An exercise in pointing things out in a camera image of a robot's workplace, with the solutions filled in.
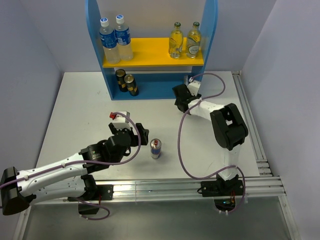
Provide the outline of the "green-capped glass bottle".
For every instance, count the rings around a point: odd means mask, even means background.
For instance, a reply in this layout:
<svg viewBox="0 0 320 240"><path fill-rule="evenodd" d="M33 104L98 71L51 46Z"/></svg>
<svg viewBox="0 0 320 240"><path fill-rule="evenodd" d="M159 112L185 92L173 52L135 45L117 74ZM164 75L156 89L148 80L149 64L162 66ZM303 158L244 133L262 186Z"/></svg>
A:
<svg viewBox="0 0 320 240"><path fill-rule="evenodd" d="M199 27L200 23L194 22L186 38L186 55L192 59L198 55L200 49L202 34Z"/></svg>
<svg viewBox="0 0 320 240"><path fill-rule="evenodd" d="M178 59L181 56L184 36L181 31L181 23L175 22L174 29L170 33L168 53L171 58Z"/></svg>

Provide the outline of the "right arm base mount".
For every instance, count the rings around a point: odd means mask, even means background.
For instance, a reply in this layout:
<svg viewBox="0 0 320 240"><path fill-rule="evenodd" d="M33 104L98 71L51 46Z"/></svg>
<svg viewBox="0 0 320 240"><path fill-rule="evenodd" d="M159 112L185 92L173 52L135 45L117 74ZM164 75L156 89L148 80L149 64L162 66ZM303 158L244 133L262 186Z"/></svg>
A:
<svg viewBox="0 0 320 240"><path fill-rule="evenodd" d="M224 212L227 215L237 208L237 196L241 196L239 203L243 202L246 186L238 175L231 180L223 180L218 177L216 180L202 181L197 193L204 198L213 197L214 206L218 212Z"/></svg>

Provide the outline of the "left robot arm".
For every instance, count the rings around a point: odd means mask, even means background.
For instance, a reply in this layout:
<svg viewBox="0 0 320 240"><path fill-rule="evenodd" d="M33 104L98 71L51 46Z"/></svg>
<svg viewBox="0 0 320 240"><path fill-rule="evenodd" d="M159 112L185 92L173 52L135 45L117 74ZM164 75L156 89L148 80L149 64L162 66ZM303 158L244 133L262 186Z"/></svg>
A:
<svg viewBox="0 0 320 240"><path fill-rule="evenodd" d="M0 179L1 210L5 216L20 213L36 203L67 197L75 201L92 200L98 187L92 173L122 165L131 149L149 143L149 130L141 123L134 127L109 124L112 135L91 144L58 162L29 170L14 166L3 171Z"/></svg>

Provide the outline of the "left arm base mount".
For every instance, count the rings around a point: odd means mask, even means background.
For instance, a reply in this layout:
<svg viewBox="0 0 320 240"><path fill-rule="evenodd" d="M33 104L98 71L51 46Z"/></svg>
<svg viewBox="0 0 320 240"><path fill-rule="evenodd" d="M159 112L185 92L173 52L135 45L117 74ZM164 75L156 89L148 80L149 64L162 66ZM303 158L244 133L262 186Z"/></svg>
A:
<svg viewBox="0 0 320 240"><path fill-rule="evenodd" d="M87 221L100 221L107 219L111 215L111 211L103 205L103 201L110 201L113 198L114 186L107 184L106 186L98 186L96 192L89 200L83 197L68 197L68 202L78 202L79 216ZM106 215L95 217L99 210L104 210Z"/></svg>

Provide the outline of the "black yellow can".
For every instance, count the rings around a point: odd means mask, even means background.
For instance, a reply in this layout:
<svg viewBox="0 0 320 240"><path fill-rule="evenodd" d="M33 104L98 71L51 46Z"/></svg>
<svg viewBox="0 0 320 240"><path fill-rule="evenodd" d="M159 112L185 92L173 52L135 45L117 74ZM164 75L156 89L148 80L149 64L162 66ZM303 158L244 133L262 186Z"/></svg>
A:
<svg viewBox="0 0 320 240"><path fill-rule="evenodd" d="M131 96L135 97L139 94L139 89L136 80L132 74L127 74L124 77L124 82Z"/></svg>
<svg viewBox="0 0 320 240"><path fill-rule="evenodd" d="M127 92L128 88L127 88L127 85L125 83L125 76L126 76L125 70L117 69L115 71L115 76L116 76L116 80L117 80L117 83L118 83L119 90L121 92L124 92L124 93Z"/></svg>

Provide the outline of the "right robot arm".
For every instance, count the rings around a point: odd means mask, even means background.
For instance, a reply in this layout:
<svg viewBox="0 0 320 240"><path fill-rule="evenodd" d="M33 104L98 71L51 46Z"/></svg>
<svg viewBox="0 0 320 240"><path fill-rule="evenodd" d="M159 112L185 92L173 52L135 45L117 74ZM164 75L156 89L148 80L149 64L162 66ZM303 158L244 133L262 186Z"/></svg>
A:
<svg viewBox="0 0 320 240"><path fill-rule="evenodd" d="M194 115L209 120L212 124L215 140L223 149L221 157L223 168L215 172L221 178L216 183L216 189L222 195L229 194L234 188L232 180L238 176L241 146L249 134L238 107L234 103L222 105L206 101L199 93L192 93L185 84L177 85L172 90L175 96L174 104L183 112L177 136L178 158L182 169L189 177L196 180L205 180L213 176L213 174L205 177L192 176L183 164L180 149L181 131L185 117Z"/></svg>

